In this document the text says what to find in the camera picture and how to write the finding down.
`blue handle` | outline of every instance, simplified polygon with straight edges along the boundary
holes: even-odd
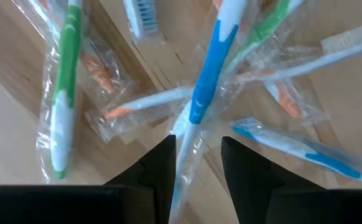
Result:
[[[200,124],[200,122],[202,122],[206,110],[213,100],[218,77],[220,76],[225,58],[230,51],[239,27],[235,25],[228,38],[224,42],[221,42],[220,26],[221,21],[217,20],[205,64],[193,92],[191,113],[189,116],[189,121],[192,124]]]

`white bristles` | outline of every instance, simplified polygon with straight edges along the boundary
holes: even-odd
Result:
[[[137,40],[158,31],[154,0],[124,0],[124,6]]]

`wooden surface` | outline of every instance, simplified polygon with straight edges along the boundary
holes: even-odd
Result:
[[[196,44],[213,13],[210,0],[157,0],[162,39],[134,45],[122,1],[93,1],[91,23],[115,50],[141,91],[163,90],[193,79]],[[293,34],[300,44],[362,25],[362,2],[319,0],[314,16]],[[35,137],[42,92],[44,41],[11,1],[0,1],[0,184],[42,183],[35,159]],[[330,118],[302,133],[362,156],[362,55],[297,80]],[[88,100],[85,108],[90,106]],[[293,129],[296,124],[262,88],[244,92],[207,140],[205,160],[192,185],[183,223],[237,223],[223,177],[220,139],[232,136],[272,161],[324,187],[361,188],[362,184],[236,136],[228,122],[254,116],[266,124]],[[102,184],[127,169],[167,134],[172,118],[103,144],[85,118],[71,184]]]

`black plastic part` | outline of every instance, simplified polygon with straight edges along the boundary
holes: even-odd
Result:
[[[169,222],[175,136],[104,186],[0,186],[0,223]]]
[[[362,190],[326,190],[224,137],[226,182],[241,224],[362,223]]]

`toothbrush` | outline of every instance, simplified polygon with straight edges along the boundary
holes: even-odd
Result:
[[[123,3],[130,28],[137,40],[143,40],[159,30],[154,0],[124,0]]]
[[[182,167],[185,165],[187,157],[190,154],[190,145],[197,134],[198,127],[214,97],[218,77],[238,31],[239,23],[241,22],[246,6],[246,0],[224,0],[218,12],[205,64],[193,92],[189,122],[186,123],[187,130],[177,156],[176,183],[172,201],[172,211],[170,212],[172,217],[174,217],[174,215],[177,216],[178,209],[183,203],[182,197],[187,188],[187,186],[183,188],[183,185],[186,183],[184,181],[185,177],[182,175]],[[194,170],[197,164],[193,163],[192,166],[192,170]]]
[[[259,81],[275,81],[305,75],[316,69],[333,64],[347,57],[362,53],[362,26],[322,41],[325,55],[311,62],[283,70],[267,70],[258,73],[244,73],[236,79],[237,83]]]
[[[275,30],[292,14],[305,0],[279,0],[276,8],[250,32],[244,45],[242,45],[236,55],[230,60],[225,69],[225,73],[232,73],[240,61],[264,43]]]
[[[65,20],[66,12],[56,1],[51,1],[52,12],[49,13],[48,0],[29,0],[35,11],[40,15],[43,20],[50,25],[55,33],[60,33]],[[111,76],[108,70],[101,62],[99,56],[91,46],[88,39],[83,41],[83,49],[81,50],[80,58],[90,76],[108,93],[113,92]]]
[[[69,0],[61,31],[60,60],[51,115],[51,162],[58,179],[65,178],[75,129],[76,66],[81,42],[83,0]]]
[[[137,110],[143,110],[151,106],[161,105],[174,100],[191,97],[193,93],[193,88],[194,85],[181,86],[172,90],[167,90],[151,96],[140,98],[138,100],[134,100],[129,103],[125,103],[106,113],[105,118],[107,120],[116,119],[127,116],[128,114],[131,114]]]
[[[235,122],[233,130],[260,144],[277,149],[305,161],[313,162],[341,175],[362,182],[362,173],[350,167],[348,164],[322,153],[321,151],[334,151],[334,149],[322,143],[304,138],[299,139],[290,134],[284,134],[266,128],[254,118],[246,118]]]

